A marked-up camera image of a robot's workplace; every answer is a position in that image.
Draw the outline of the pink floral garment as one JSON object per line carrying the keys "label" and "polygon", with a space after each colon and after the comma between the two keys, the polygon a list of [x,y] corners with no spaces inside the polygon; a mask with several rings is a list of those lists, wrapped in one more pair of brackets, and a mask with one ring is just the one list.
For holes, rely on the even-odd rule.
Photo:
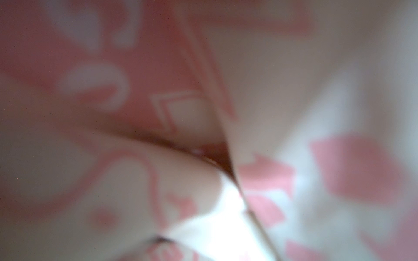
{"label": "pink floral garment", "polygon": [[1,2],[1,260],[417,258],[417,1]]}

